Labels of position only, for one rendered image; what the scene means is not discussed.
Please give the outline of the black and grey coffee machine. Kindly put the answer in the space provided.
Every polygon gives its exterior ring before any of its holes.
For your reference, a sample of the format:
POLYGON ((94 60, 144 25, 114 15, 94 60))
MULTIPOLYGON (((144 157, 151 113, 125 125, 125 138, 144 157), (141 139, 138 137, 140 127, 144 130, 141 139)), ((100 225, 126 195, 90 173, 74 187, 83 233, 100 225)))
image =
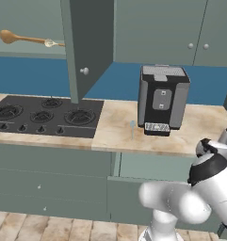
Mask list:
POLYGON ((138 90, 138 126, 148 136, 168 137, 179 130, 190 80, 182 67, 143 65, 138 90))

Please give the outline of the small metallic spoon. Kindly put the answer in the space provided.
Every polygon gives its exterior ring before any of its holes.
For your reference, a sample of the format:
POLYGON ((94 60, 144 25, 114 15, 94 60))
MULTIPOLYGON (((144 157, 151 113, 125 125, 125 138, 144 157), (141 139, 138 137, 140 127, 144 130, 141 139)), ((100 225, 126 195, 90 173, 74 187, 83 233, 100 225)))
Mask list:
POLYGON ((134 128, 136 126, 136 122, 134 120, 130 121, 130 127, 131 127, 131 139, 134 139, 134 128))

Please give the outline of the grey-green drawer front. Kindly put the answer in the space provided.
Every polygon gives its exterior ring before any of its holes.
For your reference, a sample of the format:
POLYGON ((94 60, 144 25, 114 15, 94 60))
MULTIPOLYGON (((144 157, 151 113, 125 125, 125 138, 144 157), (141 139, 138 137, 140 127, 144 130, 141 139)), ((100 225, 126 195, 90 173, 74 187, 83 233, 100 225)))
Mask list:
POLYGON ((0 194, 0 211, 109 221, 109 213, 104 203, 65 201, 9 194, 0 194))
POLYGON ((106 178, 0 169, 0 193, 104 202, 106 178))
POLYGON ((104 177, 112 153, 0 144, 0 169, 17 169, 104 177))

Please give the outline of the open grey-green wall cabinet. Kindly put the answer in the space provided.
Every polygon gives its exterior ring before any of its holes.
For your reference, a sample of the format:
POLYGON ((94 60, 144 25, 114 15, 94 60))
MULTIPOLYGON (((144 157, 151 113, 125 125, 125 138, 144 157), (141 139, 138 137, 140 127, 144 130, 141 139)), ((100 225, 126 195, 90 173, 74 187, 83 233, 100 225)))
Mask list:
MULTIPOLYGON (((60 0, 0 0, 0 31, 6 29, 18 36, 51 39, 63 43, 60 0)), ((46 47, 40 43, 0 39, 0 56, 65 59, 65 48, 46 47)))

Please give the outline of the wide grey-green cabinet door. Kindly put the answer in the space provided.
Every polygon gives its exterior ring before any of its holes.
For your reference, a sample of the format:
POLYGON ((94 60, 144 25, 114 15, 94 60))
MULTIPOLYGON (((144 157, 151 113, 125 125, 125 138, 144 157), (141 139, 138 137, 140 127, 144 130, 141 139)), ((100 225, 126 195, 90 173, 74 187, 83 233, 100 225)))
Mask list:
POLYGON ((205 6, 206 0, 116 0, 115 60, 192 64, 205 6))

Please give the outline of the open grey-green cabinet door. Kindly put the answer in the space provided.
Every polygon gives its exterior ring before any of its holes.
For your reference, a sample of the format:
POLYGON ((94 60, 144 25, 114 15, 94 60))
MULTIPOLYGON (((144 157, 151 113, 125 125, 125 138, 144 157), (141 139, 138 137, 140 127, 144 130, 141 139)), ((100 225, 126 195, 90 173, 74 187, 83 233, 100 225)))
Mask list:
POLYGON ((71 101, 78 104, 113 62, 114 0, 60 0, 71 101), (84 75, 80 69, 89 68, 84 75))

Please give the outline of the black gas hob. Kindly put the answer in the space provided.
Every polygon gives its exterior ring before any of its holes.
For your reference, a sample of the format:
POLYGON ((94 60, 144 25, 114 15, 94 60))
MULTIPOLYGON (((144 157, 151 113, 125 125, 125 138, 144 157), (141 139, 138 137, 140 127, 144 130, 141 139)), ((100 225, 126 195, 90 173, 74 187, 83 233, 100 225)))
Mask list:
POLYGON ((0 102, 0 132, 94 138, 104 102, 7 96, 0 102))

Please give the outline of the small silver round object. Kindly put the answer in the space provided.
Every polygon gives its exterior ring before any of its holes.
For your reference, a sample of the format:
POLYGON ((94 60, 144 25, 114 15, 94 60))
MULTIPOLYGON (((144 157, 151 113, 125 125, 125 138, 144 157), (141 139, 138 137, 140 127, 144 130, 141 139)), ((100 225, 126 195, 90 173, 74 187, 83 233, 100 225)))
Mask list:
POLYGON ((53 46, 57 45, 57 43, 54 42, 53 40, 46 39, 46 40, 44 41, 44 45, 45 45, 46 47, 50 48, 50 47, 53 47, 53 46))

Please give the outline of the wooden spoon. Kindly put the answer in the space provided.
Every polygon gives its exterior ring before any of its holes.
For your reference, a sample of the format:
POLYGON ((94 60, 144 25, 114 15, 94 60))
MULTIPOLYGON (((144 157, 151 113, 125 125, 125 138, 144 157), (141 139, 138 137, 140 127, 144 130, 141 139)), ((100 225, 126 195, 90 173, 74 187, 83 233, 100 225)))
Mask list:
MULTIPOLYGON (((6 44, 11 44, 18 40, 24 40, 24 41, 36 42, 36 43, 40 43, 40 44, 44 45, 44 41, 45 41, 45 39, 40 39, 40 38, 30 38, 30 37, 18 36, 6 29, 0 31, 0 38, 6 44)), ((57 45, 60 47, 65 46, 64 43, 57 43, 57 45)))

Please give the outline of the open grey-green drawer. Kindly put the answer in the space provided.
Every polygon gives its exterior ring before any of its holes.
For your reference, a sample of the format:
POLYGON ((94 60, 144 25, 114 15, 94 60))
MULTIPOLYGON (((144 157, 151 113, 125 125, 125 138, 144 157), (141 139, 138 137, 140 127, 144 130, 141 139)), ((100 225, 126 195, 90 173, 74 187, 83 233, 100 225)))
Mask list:
POLYGON ((112 174, 107 178, 107 209, 111 221, 148 225, 152 211, 138 200, 144 182, 186 182, 195 158, 143 153, 118 153, 112 174))

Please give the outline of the narrow grey-green cabinet door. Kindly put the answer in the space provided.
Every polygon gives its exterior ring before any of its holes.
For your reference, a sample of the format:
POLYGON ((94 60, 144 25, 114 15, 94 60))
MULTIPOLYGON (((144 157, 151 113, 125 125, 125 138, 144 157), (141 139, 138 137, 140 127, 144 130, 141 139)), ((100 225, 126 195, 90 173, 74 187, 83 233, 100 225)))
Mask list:
POLYGON ((194 64, 227 67, 227 0, 207 1, 194 64))

